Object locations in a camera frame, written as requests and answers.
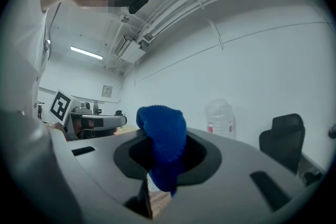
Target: ceiling light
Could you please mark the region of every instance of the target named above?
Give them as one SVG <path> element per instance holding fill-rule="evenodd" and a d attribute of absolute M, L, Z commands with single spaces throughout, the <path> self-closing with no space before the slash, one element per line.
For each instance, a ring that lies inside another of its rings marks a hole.
<path fill-rule="evenodd" d="M 76 52 L 80 52 L 81 54 L 85 54 L 85 55 L 88 55 L 88 56 L 91 56 L 91 57 L 95 57 L 95 58 L 97 58 L 99 60 L 103 59 L 103 57 L 100 56 L 100 55 L 92 54 L 92 53 L 90 53 L 88 51 L 81 50 L 81 49 L 78 49 L 78 48 L 75 48 L 75 47 L 70 47 L 70 48 L 71 48 L 71 50 L 76 51 Z"/>

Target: white wall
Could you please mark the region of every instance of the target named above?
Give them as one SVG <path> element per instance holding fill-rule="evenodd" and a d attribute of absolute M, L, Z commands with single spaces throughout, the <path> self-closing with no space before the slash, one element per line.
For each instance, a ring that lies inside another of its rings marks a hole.
<path fill-rule="evenodd" d="M 158 37 L 125 74 L 121 107 L 136 125 L 139 107 L 163 104 L 183 112 L 189 127 L 206 130 L 204 105 L 232 106 L 237 139 L 256 148 L 272 118 L 298 113 L 306 127 L 303 152 L 327 169 L 336 146 L 335 35 L 320 0 L 223 0 Z"/>
<path fill-rule="evenodd" d="M 82 102 L 89 102 L 91 109 L 93 103 L 98 101 L 99 108 L 104 115 L 114 115 L 119 109 L 119 93 L 121 78 L 118 74 L 104 71 L 101 66 L 93 65 L 74 58 L 69 58 L 53 52 L 42 76 L 38 101 L 43 105 L 42 119 L 51 120 L 48 110 L 58 89 L 74 96 Z M 112 87 L 111 98 L 101 97 L 104 85 Z"/>

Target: blue towel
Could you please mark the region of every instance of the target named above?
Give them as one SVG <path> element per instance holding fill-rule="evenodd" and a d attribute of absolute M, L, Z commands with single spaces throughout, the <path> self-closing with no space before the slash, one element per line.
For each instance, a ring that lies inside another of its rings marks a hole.
<path fill-rule="evenodd" d="M 186 123 L 180 110 L 163 105 L 139 108 L 137 125 L 153 140 L 155 166 L 149 172 L 162 191 L 175 193 L 177 176 L 184 172 L 182 155 L 186 145 Z"/>

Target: blue glove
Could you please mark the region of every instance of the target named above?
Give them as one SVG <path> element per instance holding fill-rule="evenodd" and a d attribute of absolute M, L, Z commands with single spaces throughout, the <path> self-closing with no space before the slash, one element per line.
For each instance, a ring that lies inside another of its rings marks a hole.
<path fill-rule="evenodd" d="M 139 108 L 137 125 L 153 140 L 155 166 L 149 172 L 162 191 L 176 190 L 177 176 L 184 172 L 182 155 L 186 145 L 186 123 L 180 110 L 163 105 Z"/>

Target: plastic water bottle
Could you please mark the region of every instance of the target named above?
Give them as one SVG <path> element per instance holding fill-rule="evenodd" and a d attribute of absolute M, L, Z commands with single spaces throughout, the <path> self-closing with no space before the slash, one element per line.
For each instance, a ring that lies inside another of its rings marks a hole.
<path fill-rule="evenodd" d="M 236 139 L 232 107 L 224 99 L 216 99 L 205 105 L 207 131 Z"/>

